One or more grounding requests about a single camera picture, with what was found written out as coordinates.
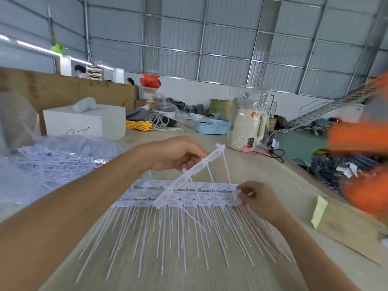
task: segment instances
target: forearm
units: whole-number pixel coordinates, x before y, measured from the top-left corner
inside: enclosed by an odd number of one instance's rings
[[[360,291],[289,213],[274,226],[287,241],[309,290]]]
[[[138,148],[125,152],[3,221],[2,290],[39,289],[99,217],[148,169],[142,153]]]

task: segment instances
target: hand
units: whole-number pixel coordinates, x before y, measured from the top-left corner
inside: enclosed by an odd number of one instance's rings
[[[249,205],[259,217],[276,227],[287,214],[287,211],[277,199],[274,191],[264,183],[247,181],[237,186],[241,191],[240,199],[243,205]]]
[[[150,160],[151,170],[190,169],[201,158],[209,155],[196,141],[188,136],[170,138],[164,141],[142,145]]]

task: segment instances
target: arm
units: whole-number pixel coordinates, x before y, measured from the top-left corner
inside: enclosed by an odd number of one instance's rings
[[[296,222],[265,184],[248,181],[237,187],[243,203],[276,227],[287,241],[311,291],[360,291]]]
[[[144,171],[182,170],[206,156],[194,140],[185,136],[140,145],[3,221],[1,289],[38,290]]]

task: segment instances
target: fluorescent light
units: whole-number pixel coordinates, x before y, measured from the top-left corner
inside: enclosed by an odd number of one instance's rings
[[[0,34],[0,39],[2,39],[2,40],[6,40],[6,41],[9,41],[9,38],[8,38],[8,37],[6,37],[6,36],[3,36],[2,34]]]
[[[49,49],[45,49],[45,48],[42,48],[42,47],[38,47],[38,46],[29,44],[29,43],[25,43],[25,42],[22,42],[22,41],[17,41],[17,43],[20,44],[20,45],[29,47],[29,48],[33,48],[33,49],[36,49],[36,50],[39,50],[39,51],[42,51],[42,52],[49,53],[51,55],[62,56],[62,54],[60,54],[60,53],[57,53],[57,52],[54,52],[54,51],[51,51]]]
[[[80,63],[86,64],[86,65],[93,65],[90,62],[83,61],[81,59],[77,59],[77,58],[73,58],[73,57],[70,57],[70,59],[73,60],[73,61],[76,61],[76,62],[80,62]]]
[[[99,65],[100,67],[103,67],[103,68],[106,68],[106,69],[110,69],[110,70],[113,70],[112,67],[109,67],[109,66],[105,66],[105,65]]]

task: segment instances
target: black marker drawing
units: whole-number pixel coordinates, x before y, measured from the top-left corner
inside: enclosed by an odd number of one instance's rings
[[[85,133],[88,131],[90,129],[90,127],[87,127],[86,129],[83,129],[83,130],[80,130],[80,131],[75,131],[74,129],[70,129],[70,130],[68,130],[67,132],[66,132],[66,134],[65,135],[67,135],[67,133],[68,132],[70,132],[70,131],[73,131],[73,135],[81,135],[81,136],[83,136],[83,135],[85,135]]]

